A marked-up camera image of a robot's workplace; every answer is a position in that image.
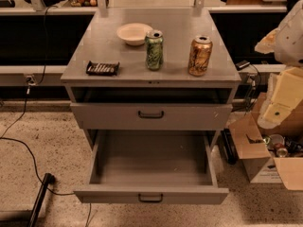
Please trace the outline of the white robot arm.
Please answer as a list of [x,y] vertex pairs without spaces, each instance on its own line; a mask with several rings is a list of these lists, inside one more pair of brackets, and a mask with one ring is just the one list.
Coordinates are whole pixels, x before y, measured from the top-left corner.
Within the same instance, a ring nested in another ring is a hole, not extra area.
[[273,53],[276,61],[288,66],[303,66],[303,0],[296,2],[278,27],[256,44],[255,51]]

